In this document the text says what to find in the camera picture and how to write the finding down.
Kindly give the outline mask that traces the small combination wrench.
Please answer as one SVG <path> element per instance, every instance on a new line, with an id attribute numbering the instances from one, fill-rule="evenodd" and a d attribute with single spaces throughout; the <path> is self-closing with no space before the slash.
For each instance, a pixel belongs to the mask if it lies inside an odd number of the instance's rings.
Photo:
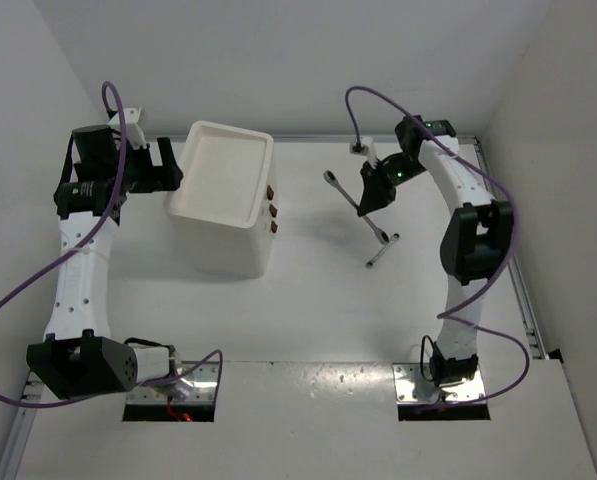
<path id="1" fill-rule="evenodd" d="M 400 239 L 400 235 L 398 233 L 394 233 L 386 244 L 382 245 L 378 252 L 366 262 L 365 267 L 371 269 L 380 259 L 381 257 L 393 246 L 394 243 L 398 242 Z"/>

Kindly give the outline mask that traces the large ratchet wrench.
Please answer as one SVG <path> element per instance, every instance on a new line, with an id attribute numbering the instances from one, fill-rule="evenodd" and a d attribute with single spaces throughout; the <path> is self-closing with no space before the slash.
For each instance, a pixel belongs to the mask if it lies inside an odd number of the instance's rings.
<path id="1" fill-rule="evenodd" d="M 334 175 L 332 171 L 326 170 L 323 173 L 323 178 L 328 185 L 330 185 L 332 188 L 334 188 L 338 193 L 342 195 L 342 197 L 351 205 L 355 212 L 358 212 L 359 205 L 346 191 L 346 189 L 340 184 L 337 177 Z M 389 243 L 390 237 L 382 229 L 380 229 L 371 219 L 369 219 L 367 216 L 362 216 L 361 219 L 369 226 L 369 228 L 374 233 L 374 236 L 382 245 L 386 245 Z"/>

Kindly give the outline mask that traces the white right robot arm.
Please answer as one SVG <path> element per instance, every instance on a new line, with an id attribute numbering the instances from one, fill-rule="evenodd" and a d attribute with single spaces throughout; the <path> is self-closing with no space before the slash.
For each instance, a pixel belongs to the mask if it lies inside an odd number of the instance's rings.
<path id="1" fill-rule="evenodd" d="M 495 199 L 457 160 L 458 141 L 448 121 L 404 117 L 395 134 L 400 146 L 395 154 L 379 159 L 369 147 L 356 149 L 367 157 L 360 170 L 363 193 L 357 214 L 364 217 L 389 206 L 398 186 L 423 173 L 431 176 L 446 203 L 451 218 L 439 255 L 448 294 L 427 377 L 440 387 L 476 372 L 482 290 L 504 267 L 514 213 L 510 202 Z"/>

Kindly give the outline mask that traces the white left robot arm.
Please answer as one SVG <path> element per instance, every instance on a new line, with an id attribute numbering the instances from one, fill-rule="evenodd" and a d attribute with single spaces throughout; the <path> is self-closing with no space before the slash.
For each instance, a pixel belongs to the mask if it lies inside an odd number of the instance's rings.
<path id="1" fill-rule="evenodd" d="M 54 307 L 41 342 L 27 348 L 30 370 L 61 400 L 129 392 L 175 373 L 174 348 L 113 339 L 107 288 L 120 210 L 130 194 L 173 192 L 183 179 L 169 138 L 132 146 L 118 129 L 72 131 L 54 202 L 61 255 Z"/>

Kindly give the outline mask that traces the white drawer cabinet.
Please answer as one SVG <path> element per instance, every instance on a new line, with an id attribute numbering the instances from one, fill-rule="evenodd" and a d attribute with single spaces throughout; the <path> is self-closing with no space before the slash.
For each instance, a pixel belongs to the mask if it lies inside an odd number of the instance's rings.
<path id="1" fill-rule="evenodd" d="M 279 209 L 274 139 L 195 122 L 180 156 L 183 179 L 164 210 L 174 252 L 205 273 L 259 278 L 267 269 Z"/>

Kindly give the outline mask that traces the white front cover board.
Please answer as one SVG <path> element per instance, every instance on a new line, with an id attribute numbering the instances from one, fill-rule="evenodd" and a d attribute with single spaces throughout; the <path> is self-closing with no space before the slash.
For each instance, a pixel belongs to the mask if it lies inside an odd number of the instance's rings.
<path id="1" fill-rule="evenodd" d="M 125 422 L 102 397 L 35 417 L 21 479 L 592 479 L 561 366 L 486 421 L 400 421 L 380 364 L 230 362 L 211 422 Z"/>

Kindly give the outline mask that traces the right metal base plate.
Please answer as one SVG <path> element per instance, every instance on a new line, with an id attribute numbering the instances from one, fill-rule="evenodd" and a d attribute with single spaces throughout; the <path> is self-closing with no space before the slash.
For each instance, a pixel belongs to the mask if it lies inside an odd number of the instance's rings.
<path id="1" fill-rule="evenodd" d="M 439 400 L 448 403 L 481 401 L 486 395 L 479 369 L 472 379 L 436 386 L 431 380 L 427 364 L 400 363 L 392 367 L 398 405 L 431 405 Z"/>

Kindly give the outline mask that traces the metal base plate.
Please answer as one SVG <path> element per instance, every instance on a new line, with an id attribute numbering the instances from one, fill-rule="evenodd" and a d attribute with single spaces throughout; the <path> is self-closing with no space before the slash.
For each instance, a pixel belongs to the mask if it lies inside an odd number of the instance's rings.
<path id="1" fill-rule="evenodd" d="M 439 400 L 448 403 L 481 401 L 486 395 L 479 369 L 472 379 L 436 386 L 431 380 L 427 364 L 400 363 L 392 367 L 398 405 L 431 405 Z"/>
<path id="2" fill-rule="evenodd" d="M 219 386 L 220 364 L 209 362 L 174 383 L 159 387 L 136 387 L 126 396 L 126 406 L 211 407 Z"/>

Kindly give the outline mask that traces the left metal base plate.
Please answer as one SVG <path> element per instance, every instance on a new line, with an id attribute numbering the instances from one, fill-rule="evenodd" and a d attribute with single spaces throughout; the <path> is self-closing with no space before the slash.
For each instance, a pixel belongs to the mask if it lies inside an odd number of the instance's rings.
<path id="1" fill-rule="evenodd" d="M 126 396 L 126 406 L 211 407 L 219 386 L 220 364 L 209 362 L 174 383 L 159 387 L 136 387 Z"/>

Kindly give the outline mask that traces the aluminium frame rail left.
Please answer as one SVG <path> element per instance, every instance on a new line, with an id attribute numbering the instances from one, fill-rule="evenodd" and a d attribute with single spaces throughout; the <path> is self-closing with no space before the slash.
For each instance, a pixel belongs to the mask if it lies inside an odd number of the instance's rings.
<path id="1" fill-rule="evenodd" d="M 35 373 L 29 372 L 20 400 L 39 403 L 43 391 L 43 382 Z M 19 408 L 17 410 L 0 458 L 0 480 L 12 480 L 17 477 L 35 416 L 35 409 Z"/>

